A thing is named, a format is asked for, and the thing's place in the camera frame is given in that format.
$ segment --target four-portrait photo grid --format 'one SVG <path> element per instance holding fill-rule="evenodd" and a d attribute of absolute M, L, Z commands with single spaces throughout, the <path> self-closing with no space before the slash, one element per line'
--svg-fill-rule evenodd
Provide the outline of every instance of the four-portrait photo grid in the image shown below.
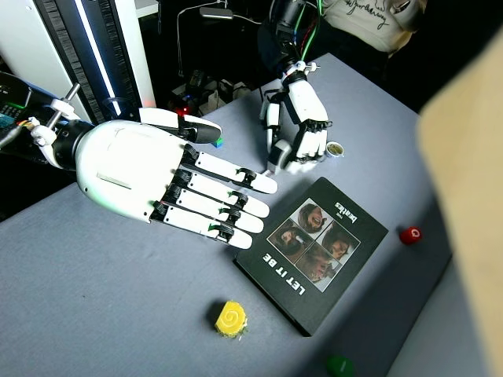
<path fill-rule="evenodd" d="M 267 241 L 321 292 L 361 243 L 311 198 L 277 227 Z"/>

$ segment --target beige blurred object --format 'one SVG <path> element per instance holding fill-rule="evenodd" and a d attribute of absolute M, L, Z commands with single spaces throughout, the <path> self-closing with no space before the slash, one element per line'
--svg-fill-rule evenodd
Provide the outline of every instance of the beige blurred object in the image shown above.
<path fill-rule="evenodd" d="M 485 53 L 428 104 L 420 121 L 420 147 L 496 376 L 503 376 L 502 62 L 500 31 Z"/>

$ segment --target spiral pattern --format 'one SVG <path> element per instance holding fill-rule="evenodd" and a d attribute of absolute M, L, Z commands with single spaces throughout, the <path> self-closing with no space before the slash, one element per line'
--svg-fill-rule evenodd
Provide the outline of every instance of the spiral pattern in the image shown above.
<path fill-rule="evenodd" d="M 215 324 L 218 331 L 225 336 L 234 337 L 246 326 L 246 314 L 237 302 L 228 301 L 223 307 Z"/>

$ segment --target red wire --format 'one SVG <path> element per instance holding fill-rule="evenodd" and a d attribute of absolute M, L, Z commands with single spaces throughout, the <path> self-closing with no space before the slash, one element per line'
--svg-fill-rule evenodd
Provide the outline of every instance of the red wire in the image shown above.
<path fill-rule="evenodd" d="M 309 38 L 310 32 L 313 30 L 314 25 L 316 25 L 317 19 L 315 18 L 309 28 L 307 29 L 306 35 L 304 35 L 304 39 L 302 40 L 302 45 L 300 45 L 300 53 L 304 51 L 304 45 L 306 44 L 307 39 Z"/>

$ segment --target beige sweatshirt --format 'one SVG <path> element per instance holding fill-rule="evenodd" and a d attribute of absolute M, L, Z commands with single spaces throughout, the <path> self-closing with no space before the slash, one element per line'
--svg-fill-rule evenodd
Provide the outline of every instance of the beige sweatshirt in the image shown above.
<path fill-rule="evenodd" d="M 333 27 L 393 53 L 409 41 L 425 4 L 425 0 L 410 0 L 405 10 L 393 14 L 391 0 L 323 0 L 323 14 Z"/>

